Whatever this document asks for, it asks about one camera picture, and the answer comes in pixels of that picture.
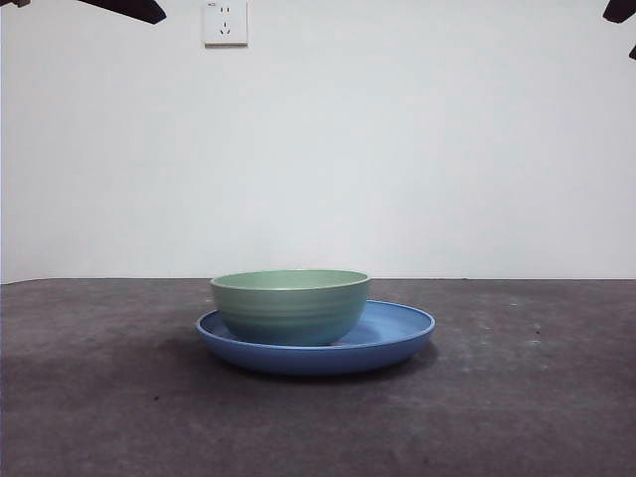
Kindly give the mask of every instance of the ceramic bowl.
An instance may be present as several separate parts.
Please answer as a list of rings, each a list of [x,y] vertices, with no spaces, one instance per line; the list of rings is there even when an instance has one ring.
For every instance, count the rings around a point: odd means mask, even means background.
[[[211,280],[224,324],[252,343],[320,346],[358,322],[369,292],[365,273],[347,270],[271,270]]]

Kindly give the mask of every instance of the bowl rim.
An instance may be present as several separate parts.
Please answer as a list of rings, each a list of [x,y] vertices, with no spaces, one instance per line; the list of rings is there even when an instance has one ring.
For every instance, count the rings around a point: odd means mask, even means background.
[[[324,285],[324,286],[305,286],[302,288],[292,288],[292,287],[287,287],[287,286],[280,286],[280,287],[257,287],[257,286],[233,286],[233,285],[224,285],[219,283],[219,280],[223,279],[223,278],[227,278],[229,276],[235,276],[235,275],[248,275],[248,274],[252,274],[252,273],[271,273],[271,272],[277,272],[277,271],[340,271],[340,272],[346,272],[346,273],[357,273],[359,275],[364,276],[364,278],[357,280],[357,281],[352,281],[350,283],[340,283],[337,285]],[[325,290],[325,289],[329,289],[329,288],[341,288],[341,287],[345,287],[345,286],[353,286],[353,285],[360,285],[362,283],[367,283],[371,281],[371,277],[363,272],[363,271],[357,271],[357,270],[343,270],[340,268],[276,268],[276,269],[270,269],[270,270],[254,270],[254,271],[242,271],[242,272],[238,272],[238,273],[229,273],[226,275],[222,275],[222,276],[217,276],[216,278],[212,278],[210,280],[210,284],[214,287],[218,287],[218,288],[225,288],[225,289],[229,289],[229,290],[256,290],[256,291],[307,291],[307,290]]]

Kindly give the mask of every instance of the electrical outlet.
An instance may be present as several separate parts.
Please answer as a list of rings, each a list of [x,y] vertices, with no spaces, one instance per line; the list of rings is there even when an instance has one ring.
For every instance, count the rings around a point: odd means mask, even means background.
[[[204,6],[206,47],[247,45],[247,2],[245,0],[210,1]]]

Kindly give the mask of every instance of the dish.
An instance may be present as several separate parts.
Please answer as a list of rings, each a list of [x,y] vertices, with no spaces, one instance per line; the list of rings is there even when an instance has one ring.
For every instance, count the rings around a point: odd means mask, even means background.
[[[241,341],[213,311],[199,318],[197,330],[219,358],[254,371],[292,376],[358,373],[399,363],[430,339],[435,319],[410,306],[367,300],[360,320],[328,346],[282,346]]]
[[[253,343],[319,346],[356,324],[370,278],[348,270],[270,270],[211,280],[221,319]]]

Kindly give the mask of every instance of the ridged bowl side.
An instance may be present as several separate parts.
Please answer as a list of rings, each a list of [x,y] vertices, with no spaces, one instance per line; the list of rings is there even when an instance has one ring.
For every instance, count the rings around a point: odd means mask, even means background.
[[[247,290],[212,284],[224,324],[253,343],[333,343],[358,322],[369,281],[318,289]]]

